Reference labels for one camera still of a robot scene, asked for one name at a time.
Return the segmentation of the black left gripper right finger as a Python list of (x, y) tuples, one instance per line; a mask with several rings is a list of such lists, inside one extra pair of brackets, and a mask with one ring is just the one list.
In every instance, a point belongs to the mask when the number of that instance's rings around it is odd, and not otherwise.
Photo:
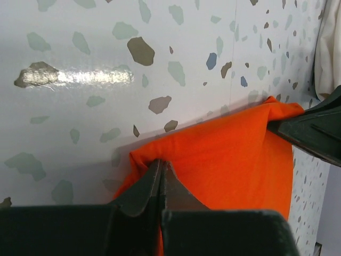
[(270, 210), (210, 210), (163, 166), (164, 255), (298, 255), (289, 224)]

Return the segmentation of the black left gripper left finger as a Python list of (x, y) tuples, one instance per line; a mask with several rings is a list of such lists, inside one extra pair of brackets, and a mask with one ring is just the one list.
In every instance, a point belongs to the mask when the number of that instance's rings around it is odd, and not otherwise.
[(112, 202), (1, 209), (1, 255), (157, 255), (162, 161)]

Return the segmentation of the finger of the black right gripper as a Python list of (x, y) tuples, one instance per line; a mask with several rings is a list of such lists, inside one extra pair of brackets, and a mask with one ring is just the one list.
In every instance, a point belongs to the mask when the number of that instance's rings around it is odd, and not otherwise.
[(267, 129), (327, 163), (340, 166), (340, 111), (306, 113), (270, 121)]
[(340, 85), (325, 100), (307, 110), (303, 116), (315, 114), (328, 114), (340, 117)]

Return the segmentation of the orange t-shirt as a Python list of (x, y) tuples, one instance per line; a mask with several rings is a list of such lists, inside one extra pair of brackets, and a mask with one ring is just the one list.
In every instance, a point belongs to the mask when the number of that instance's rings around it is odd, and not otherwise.
[(287, 221), (293, 185), (291, 144), (267, 129), (270, 121), (299, 116), (297, 103), (269, 97), (264, 103), (180, 130), (131, 151), (131, 173), (115, 199), (140, 180), (153, 161), (162, 161), (159, 187), (159, 253), (163, 166), (170, 162), (179, 181), (210, 210), (270, 210)]

